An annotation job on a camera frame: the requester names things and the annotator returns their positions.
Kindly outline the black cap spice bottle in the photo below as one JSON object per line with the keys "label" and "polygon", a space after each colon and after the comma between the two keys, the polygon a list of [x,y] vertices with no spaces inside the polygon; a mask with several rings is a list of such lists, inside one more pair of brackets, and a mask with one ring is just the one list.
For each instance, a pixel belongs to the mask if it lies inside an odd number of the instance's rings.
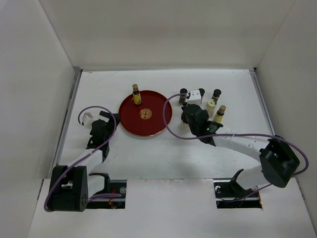
{"label": "black cap spice bottle", "polygon": [[213,95],[212,95],[211,99],[214,100],[215,104],[217,104],[217,101],[218,101],[220,95],[221,95],[221,90],[220,89],[215,89],[213,91]]}
{"label": "black cap spice bottle", "polygon": [[199,92],[200,92],[201,97],[203,97],[205,94],[205,90],[203,88],[199,88]]}
{"label": "black cap spice bottle", "polygon": [[186,98],[187,98],[187,94],[188,94],[188,90],[186,88],[182,88],[180,89],[180,96],[179,96],[179,104],[184,105],[184,103],[186,102]]}

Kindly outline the yellow cap spice jar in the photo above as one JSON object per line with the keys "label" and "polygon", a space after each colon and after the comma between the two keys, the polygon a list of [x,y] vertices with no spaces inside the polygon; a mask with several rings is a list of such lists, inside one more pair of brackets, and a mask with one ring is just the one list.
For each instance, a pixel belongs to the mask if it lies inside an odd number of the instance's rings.
{"label": "yellow cap spice jar", "polygon": [[206,110],[208,112],[209,118],[212,118],[216,109],[216,102],[214,99],[208,100],[206,104]]}

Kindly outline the yellow label sauce bottle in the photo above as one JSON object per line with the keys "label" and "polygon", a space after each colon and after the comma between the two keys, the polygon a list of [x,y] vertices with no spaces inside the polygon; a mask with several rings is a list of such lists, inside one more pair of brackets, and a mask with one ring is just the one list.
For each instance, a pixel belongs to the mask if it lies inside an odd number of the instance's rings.
{"label": "yellow label sauce bottle", "polygon": [[141,94],[137,84],[132,85],[132,95],[133,95],[133,102],[135,105],[140,105],[142,103]]}
{"label": "yellow label sauce bottle", "polygon": [[224,113],[225,113],[225,110],[226,110],[226,106],[221,105],[220,108],[218,109],[218,111],[215,113],[212,121],[216,122],[216,123],[221,123],[223,116],[224,116]]}

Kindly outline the pink cap spice jar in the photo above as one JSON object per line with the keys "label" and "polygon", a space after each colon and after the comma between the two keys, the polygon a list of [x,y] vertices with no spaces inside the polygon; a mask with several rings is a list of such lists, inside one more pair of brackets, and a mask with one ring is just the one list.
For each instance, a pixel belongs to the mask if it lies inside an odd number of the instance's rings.
{"label": "pink cap spice jar", "polygon": [[190,132],[189,125],[185,123],[183,120],[181,120],[180,129],[184,132]]}

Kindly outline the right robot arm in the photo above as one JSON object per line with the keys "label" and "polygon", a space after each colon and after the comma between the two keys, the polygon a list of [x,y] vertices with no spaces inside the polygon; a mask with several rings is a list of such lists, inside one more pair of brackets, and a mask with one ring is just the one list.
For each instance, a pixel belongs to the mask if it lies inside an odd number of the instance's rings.
{"label": "right robot arm", "polygon": [[300,161],[286,141],[269,135],[239,136],[222,124],[209,120],[206,110],[195,104],[182,107],[181,119],[201,142],[231,149],[258,161],[251,169],[240,169],[231,179],[230,191],[235,196],[264,184],[285,188]]}

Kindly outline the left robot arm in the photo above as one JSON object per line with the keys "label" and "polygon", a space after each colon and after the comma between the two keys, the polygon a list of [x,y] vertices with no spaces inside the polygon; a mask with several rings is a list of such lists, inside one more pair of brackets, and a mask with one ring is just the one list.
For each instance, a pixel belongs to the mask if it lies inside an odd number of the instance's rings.
{"label": "left robot arm", "polygon": [[49,193],[44,203],[46,212],[82,212],[90,202],[108,198],[112,204],[115,198],[122,196],[111,188],[107,173],[93,172],[108,157],[109,141],[120,124],[119,114],[101,111],[100,116],[108,121],[93,118],[82,121],[91,125],[91,137],[85,152],[74,162],[53,168]]}

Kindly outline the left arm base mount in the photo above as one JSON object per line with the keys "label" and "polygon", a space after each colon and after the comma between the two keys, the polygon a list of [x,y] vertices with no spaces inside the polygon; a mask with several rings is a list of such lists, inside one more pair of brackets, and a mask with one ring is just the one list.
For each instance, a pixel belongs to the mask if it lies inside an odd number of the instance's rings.
{"label": "left arm base mount", "polygon": [[112,180],[107,173],[88,175],[87,209],[125,209],[127,180]]}

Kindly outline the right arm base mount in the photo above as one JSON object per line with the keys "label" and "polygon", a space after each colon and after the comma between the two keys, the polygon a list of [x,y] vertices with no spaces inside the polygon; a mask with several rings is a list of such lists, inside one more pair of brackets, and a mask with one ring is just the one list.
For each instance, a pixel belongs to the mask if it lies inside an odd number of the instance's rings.
{"label": "right arm base mount", "polygon": [[236,172],[230,180],[216,180],[213,182],[218,209],[240,209],[240,208],[260,208],[262,204],[259,193],[251,194],[251,188],[245,190],[237,182],[238,176],[243,169]]}

